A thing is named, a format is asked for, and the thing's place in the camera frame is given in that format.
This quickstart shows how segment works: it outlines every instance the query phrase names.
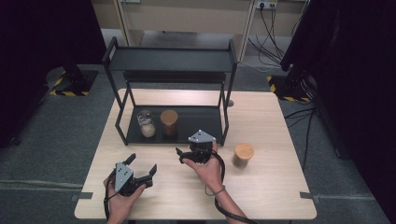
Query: glass jar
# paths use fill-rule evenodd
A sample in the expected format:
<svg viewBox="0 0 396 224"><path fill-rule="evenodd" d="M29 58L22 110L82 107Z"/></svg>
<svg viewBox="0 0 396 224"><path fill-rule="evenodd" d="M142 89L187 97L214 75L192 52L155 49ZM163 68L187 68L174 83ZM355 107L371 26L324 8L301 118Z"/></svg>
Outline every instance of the glass jar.
<svg viewBox="0 0 396 224"><path fill-rule="evenodd" d="M155 134L155 125L152 119L152 114L148 110L142 110L137 114L137 122L140 126L140 131L143 136L149 138Z"/></svg>

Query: wrist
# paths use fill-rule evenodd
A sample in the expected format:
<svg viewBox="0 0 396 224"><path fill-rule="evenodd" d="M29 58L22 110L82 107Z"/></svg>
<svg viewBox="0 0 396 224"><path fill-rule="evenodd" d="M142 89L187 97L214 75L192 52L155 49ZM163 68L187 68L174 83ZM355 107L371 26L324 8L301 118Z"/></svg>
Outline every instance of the wrist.
<svg viewBox="0 0 396 224"><path fill-rule="evenodd" d="M224 186L221 183L210 186L208 185L207 187L210 189L210 191L212 191L212 193L216 193L224 189Z"/></svg>
<svg viewBox="0 0 396 224"><path fill-rule="evenodd" d="M220 194L220 193L222 193L222 192L224 192L225 191L225 185L221 185L221 189L219 189L219 190L212 190L212 193L211 194L209 194L207 191L206 191L206 189L205 189L205 194L207 195L207 196L216 196L216 195L218 195L218 194Z"/></svg>
<svg viewBox="0 0 396 224"><path fill-rule="evenodd" d="M106 224L122 224L124 220L119 220L118 218L109 217Z"/></svg>

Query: black equipment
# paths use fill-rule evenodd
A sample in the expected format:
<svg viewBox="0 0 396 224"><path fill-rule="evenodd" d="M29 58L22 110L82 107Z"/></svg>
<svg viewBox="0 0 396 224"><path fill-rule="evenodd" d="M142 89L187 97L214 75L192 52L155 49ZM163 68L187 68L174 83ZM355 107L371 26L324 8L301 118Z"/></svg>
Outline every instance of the black equipment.
<svg viewBox="0 0 396 224"><path fill-rule="evenodd" d="M183 163L183 159L186 158L195 163L207 163L212 156L212 142L216 141L216 138L199 130L198 133L189 137L189 141L191 152L182 152L176 147L180 162Z"/></svg>
<svg viewBox="0 0 396 224"><path fill-rule="evenodd" d="M126 161L117 162L116 168L111 172L108 176L106 182L106 195L104 199L105 204L105 213L106 218L108 220L109 211L108 211L108 201L117 194L120 194L125 197L131 196L140 186L146 185L146 189L152 187L152 177L157 172L157 164L155 164L151 170L148 172L148 175L135 178L134 171L130 169L127 165L131 164L131 162L136 158L135 154L132 154ZM112 196L108 196L108 185L111 181L115 180L115 191L116 193Z"/></svg>

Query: black cable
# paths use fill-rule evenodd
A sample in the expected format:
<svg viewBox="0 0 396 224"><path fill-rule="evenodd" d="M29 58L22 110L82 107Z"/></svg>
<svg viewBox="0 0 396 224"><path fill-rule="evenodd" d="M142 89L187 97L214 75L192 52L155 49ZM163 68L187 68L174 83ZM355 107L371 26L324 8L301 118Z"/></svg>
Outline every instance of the black cable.
<svg viewBox="0 0 396 224"><path fill-rule="evenodd" d="M108 218L110 216L110 211L108 210L108 201L117 194L116 193L113 196L108 197L108 186L110 185L111 180L114 179L115 174L116 174L116 169L114 169L113 172L111 172L111 174L108 176L107 182L106 182L106 187L105 187L105 198L103 199L103 204L105 207L106 220L108 220Z"/></svg>
<svg viewBox="0 0 396 224"><path fill-rule="evenodd" d="M307 156L307 154L308 154L309 130L310 130L310 127L311 127L312 117L314 116L314 114L315 114L316 111L317 111L316 109L312 110L311 116L309 117L308 129L306 130L306 137L305 137L305 152L304 152L304 160L303 160L303 172L305 171L306 156Z"/></svg>
<svg viewBox="0 0 396 224"><path fill-rule="evenodd" d="M274 14L274 8L273 8L273 7L272 7L271 12L272 12L272 15L271 15L271 22L272 22L272 24L271 24L271 30L268 30L267 22L265 21L264 16L262 15L262 10L261 10L261 11L260 11L260 14L261 14L261 16L262 16L262 22L264 23L265 30L267 31L267 33L268 33L268 35L269 35L271 41L273 42L274 46L276 47L276 52L277 52L277 53L279 53L279 52L283 53L283 50L281 50L281 49L277 46L276 41L274 40L274 38L275 38L275 33L274 33L274 30L275 30L275 29L274 29L274 26L275 26L275 14Z"/></svg>
<svg viewBox="0 0 396 224"><path fill-rule="evenodd" d="M310 110L316 110L316 109L317 109L316 107L312 107L312 108L308 108L308 109L299 110L299 111L293 112L293 113L285 116L284 118L288 119L289 117L291 117L291 116L293 116L295 114L298 114L298 113L301 113L301 112L305 112L305 111L310 111Z"/></svg>
<svg viewBox="0 0 396 224"><path fill-rule="evenodd" d="M273 43L276 48L277 56L279 58L283 58L284 52L282 49L280 49L277 46L276 40L275 40L275 17L276 17L276 10L274 9L274 7L271 7L271 27L272 27L272 33L273 33Z"/></svg>
<svg viewBox="0 0 396 224"><path fill-rule="evenodd" d="M212 156L214 156L216 159L218 159L218 161L220 162L220 166L221 166L221 183L224 180L224 176L225 176L225 164L224 164L224 160L221 158L221 156L214 150L212 150ZM258 224L258 222L251 220L247 217L241 217L238 216L236 214L230 213L228 211L226 211L224 208L222 208L218 202L218 200L215 198L215 206L216 208L219 210L219 212L221 212L224 216L226 217L230 217L233 218L235 220L238 221L242 221L242 222L246 222L249 224Z"/></svg>
<svg viewBox="0 0 396 224"><path fill-rule="evenodd" d="M291 128L292 126L294 126L295 124L297 124L298 122L300 122L301 120L305 119L305 118L308 117L308 116L309 116L309 114L303 114L303 115L301 115L301 116L291 118L291 119L297 119L297 118L299 118L299 117L302 117L301 119L298 119L297 121L295 121L294 123L292 123L291 125L289 125L288 128Z"/></svg>
<svg viewBox="0 0 396 224"><path fill-rule="evenodd" d="M264 48L261 49L261 48L257 47L257 46L251 41L250 38L248 39L248 41L249 41L250 44L259 52L259 60L260 60L261 63L266 64L266 65L275 66L275 67L280 67L280 65L279 65L279 64L280 64L280 61L276 59L276 56L275 56L272 52L268 51L267 49L264 49ZM277 63L277 64L271 64L271 63L265 63L265 62L263 62L263 61L261 60L261 57L260 57L261 54L264 54L265 56L267 56L268 59L272 60L274 63Z"/></svg>

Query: cabinet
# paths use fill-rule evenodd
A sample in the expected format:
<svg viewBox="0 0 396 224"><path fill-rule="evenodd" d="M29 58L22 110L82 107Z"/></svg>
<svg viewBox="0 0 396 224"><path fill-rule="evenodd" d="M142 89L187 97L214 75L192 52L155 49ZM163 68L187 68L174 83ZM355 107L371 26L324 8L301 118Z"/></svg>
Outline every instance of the cabinet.
<svg viewBox="0 0 396 224"><path fill-rule="evenodd" d="M229 128L227 108L237 66L232 40L227 49L157 49L120 47L117 38L113 37L102 62L120 107L116 128L125 145L189 143L189 136L198 130L210 133L224 145ZM125 79L127 91L122 99L113 78L115 71L121 71ZM131 83L136 82L218 84L219 102L217 105L140 105L135 101L131 88ZM120 120L129 98L133 102L134 110L128 132L125 134L120 128ZM156 124L156 134L151 138L144 137L137 124L136 115L143 109L152 113ZM178 132L174 137L163 135L160 115L167 109L173 109L178 113Z"/></svg>

